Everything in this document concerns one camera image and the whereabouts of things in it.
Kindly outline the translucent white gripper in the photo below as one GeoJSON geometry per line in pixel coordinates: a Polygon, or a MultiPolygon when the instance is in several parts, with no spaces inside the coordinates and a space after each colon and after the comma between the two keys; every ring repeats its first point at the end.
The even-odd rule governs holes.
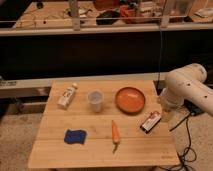
{"type": "Polygon", "coordinates": [[[182,106],[182,98],[177,96],[168,88],[164,88],[158,97],[162,107],[162,121],[168,122],[172,119],[172,111],[182,106]]]}

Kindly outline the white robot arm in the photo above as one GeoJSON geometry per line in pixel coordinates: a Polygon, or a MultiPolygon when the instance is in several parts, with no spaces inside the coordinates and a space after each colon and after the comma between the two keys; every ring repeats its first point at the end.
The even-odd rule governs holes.
{"type": "Polygon", "coordinates": [[[213,89],[204,84],[206,79],[207,71],[198,63],[168,72],[159,95],[162,108],[171,111],[188,100],[213,118],[213,89]]]}

